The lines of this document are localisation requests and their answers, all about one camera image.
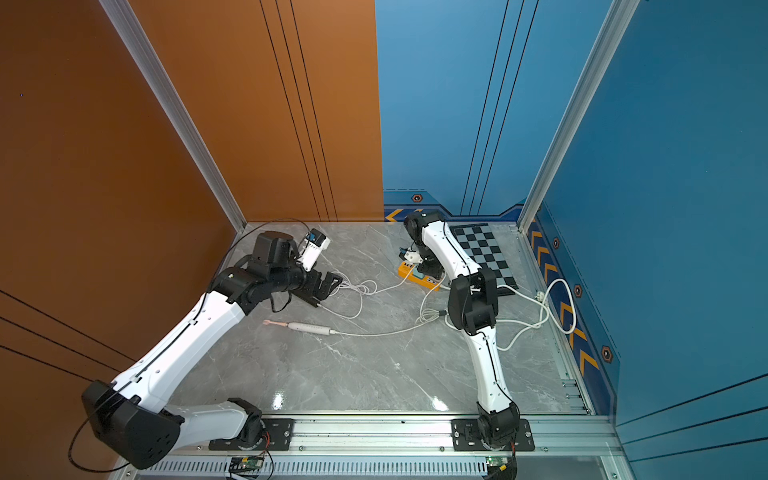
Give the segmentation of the pink electric toothbrush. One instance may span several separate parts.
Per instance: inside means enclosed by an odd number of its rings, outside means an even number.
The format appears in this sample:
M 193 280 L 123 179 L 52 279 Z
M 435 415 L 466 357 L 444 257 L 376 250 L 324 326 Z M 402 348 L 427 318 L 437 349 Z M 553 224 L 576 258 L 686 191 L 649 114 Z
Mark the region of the pink electric toothbrush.
M 330 335 L 337 334 L 337 331 L 327 326 L 313 325 L 313 324 L 300 323 L 300 322 L 276 322 L 272 320 L 264 320 L 263 324 L 270 325 L 270 326 L 283 327 L 293 331 L 309 333 L 313 335 L 330 336 Z

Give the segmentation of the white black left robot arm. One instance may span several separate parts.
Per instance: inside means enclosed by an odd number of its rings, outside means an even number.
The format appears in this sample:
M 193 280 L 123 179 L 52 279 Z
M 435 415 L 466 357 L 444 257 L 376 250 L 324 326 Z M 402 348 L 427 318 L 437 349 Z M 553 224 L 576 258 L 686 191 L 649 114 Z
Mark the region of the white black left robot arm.
M 81 399 L 94 436 L 128 464 L 147 469 L 177 448 L 206 441 L 262 447 L 265 426 L 255 405 L 233 397 L 178 407 L 170 398 L 210 348 L 256 306 L 286 293 L 320 302 L 342 278 L 314 266 L 329 238 L 311 229 L 300 242 L 260 233 L 251 254 L 221 271 L 190 312 L 146 355 L 112 381 L 93 381 Z

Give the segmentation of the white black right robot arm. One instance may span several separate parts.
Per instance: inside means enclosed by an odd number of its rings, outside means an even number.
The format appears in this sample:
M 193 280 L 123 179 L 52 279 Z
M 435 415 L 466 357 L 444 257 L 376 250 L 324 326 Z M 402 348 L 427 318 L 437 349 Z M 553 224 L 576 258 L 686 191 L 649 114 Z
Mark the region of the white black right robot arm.
M 450 281 L 447 313 L 470 351 L 481 439 L 492 449 L 506 448 L 519 430 L 520 410 L 507 388 L 497 351 L 495 275 L 466 253 L 440 212 L 414 212 L 403 224 L 429 273 L 442 273 Z

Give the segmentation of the orange power strip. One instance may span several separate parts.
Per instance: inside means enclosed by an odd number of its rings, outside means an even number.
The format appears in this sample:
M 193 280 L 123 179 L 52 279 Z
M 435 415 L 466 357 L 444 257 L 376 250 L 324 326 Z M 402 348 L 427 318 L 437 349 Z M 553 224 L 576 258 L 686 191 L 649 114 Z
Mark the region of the orange power strip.
M 435 289 L 436 291 L 439 291 L 440 290 L 439 284 L 441 282 L 440 278 L 432 277 L 424 273 L 421 273 L 418 270 L 418 267 L 419 267 L 419 264 L 412 264 L 412 263 L 403 261 L 399 265 L 397 273 L 406 282 L 419 285 L 428 290 Z

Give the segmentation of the black grey chessboard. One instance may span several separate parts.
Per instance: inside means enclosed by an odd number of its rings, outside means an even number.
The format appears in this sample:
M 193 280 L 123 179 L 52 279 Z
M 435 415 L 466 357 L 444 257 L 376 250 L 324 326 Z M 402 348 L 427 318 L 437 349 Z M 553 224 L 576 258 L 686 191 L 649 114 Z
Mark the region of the black grey chessboard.
M 496 278 L 500 296 L 511 296 L 517 282 L 500 244 L 488 223 L 453 225 L 450 230 L 465 252 Z

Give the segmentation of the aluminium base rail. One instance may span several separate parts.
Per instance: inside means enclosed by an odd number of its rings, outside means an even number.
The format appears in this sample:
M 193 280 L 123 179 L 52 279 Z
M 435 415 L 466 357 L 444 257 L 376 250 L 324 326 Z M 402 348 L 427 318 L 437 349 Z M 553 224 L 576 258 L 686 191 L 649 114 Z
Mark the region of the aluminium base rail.
M 267 451 L 197 444 L 116 479 L 630 479 L 611 422 L 532 415 L 512 446 L 486 450 L 458 414 L 271 415 Z

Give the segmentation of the aluminium corner post right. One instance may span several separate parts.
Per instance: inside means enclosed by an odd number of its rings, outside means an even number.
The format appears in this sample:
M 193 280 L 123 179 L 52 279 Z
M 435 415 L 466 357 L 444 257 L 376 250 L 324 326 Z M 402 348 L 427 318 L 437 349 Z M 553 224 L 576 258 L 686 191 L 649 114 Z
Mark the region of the aluminium corner post right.
M 527 233 L 636 12 L 639 0 L 616 0 L 598 32 L 518 220 Z

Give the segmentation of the aluminium corner post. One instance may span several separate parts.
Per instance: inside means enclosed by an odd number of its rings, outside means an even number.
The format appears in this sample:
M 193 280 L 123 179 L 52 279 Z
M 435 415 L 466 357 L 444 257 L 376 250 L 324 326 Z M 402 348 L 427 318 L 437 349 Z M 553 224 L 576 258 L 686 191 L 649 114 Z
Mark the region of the aluminium corner post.
M 616 0 L 598 32 L 518 220 L 527 233 L 636 12 L 639 0 Z
M 247 220 L 129 1 L 101 0 L 108 19 L 236 232 Z

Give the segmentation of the aluminium corner post left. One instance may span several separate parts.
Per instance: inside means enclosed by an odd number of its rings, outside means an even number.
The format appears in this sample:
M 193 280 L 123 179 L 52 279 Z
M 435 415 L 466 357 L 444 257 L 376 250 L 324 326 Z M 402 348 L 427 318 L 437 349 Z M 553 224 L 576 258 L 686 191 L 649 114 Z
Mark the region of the aluminium corner post left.
M 236 232 L 247 220 L 129 1 L 101 0 L 108 19 Z

